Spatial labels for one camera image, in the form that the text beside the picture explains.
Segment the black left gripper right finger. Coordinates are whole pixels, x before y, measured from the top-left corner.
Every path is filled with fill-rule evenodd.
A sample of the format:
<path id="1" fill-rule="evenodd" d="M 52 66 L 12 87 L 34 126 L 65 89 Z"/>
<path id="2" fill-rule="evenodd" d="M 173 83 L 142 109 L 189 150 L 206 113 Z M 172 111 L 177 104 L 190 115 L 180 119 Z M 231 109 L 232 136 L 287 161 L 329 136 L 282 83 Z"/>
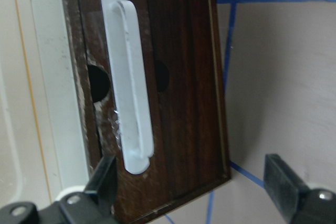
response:
<path id="1" fill-rule="evenodd" d="M 310 190 L 278 154 L 265 156 L 264 188 L 279 210 L 296 210 Z"/>

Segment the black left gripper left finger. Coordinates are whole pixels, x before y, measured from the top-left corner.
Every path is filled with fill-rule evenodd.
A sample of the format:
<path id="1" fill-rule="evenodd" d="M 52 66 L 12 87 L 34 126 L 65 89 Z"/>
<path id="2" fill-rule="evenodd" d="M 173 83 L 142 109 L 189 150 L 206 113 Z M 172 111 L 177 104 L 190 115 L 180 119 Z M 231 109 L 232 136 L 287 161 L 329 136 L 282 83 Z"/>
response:
<path id="1" fill-rule="evenodd" d="M 117 196 L 117 160 L 115 156 L 103 156 L 83 192 L 110 215 Z"/>

